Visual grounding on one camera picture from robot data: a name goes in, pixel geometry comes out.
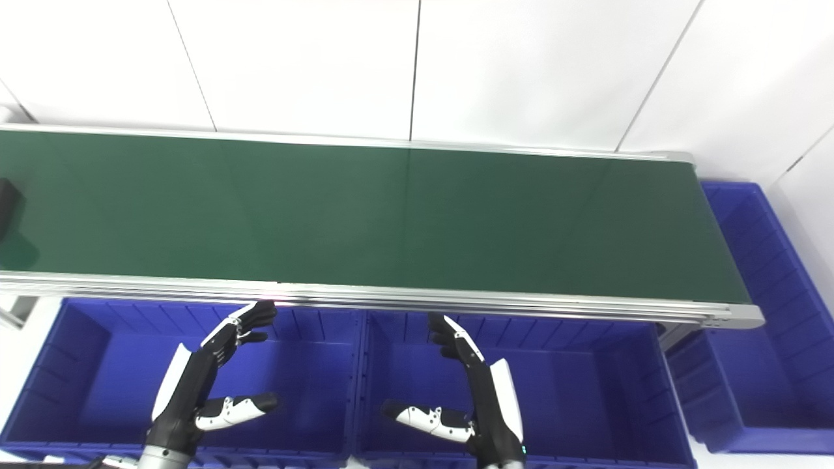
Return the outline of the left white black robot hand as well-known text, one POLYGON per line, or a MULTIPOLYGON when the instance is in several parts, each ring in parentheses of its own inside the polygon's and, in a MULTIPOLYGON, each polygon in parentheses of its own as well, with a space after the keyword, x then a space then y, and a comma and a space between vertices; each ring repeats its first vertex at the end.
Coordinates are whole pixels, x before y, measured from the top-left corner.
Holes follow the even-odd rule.
POLYGON ((197 350, 179 344, 159 386, 145 445, 193 456, 203 433, 277 409, 274 392, 209 399, 220 368, 241 345, 266 341, 268 335, 261 329, 271 326, 277 314, 273 301, 255 301, 220 321, 197 350))

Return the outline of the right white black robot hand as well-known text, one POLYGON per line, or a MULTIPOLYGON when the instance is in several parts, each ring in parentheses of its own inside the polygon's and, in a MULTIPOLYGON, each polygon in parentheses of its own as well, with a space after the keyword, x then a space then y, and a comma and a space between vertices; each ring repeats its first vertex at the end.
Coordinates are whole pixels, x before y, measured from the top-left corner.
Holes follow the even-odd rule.
POLYGON ((429 313, 428 326, 441 356, 461 362, 472 413, 388 399, 382 414, 421 433, 466 445, 479 468, 524 468, 523 419, 507 360, 488 364, 467 330, 447 315, 429 313))

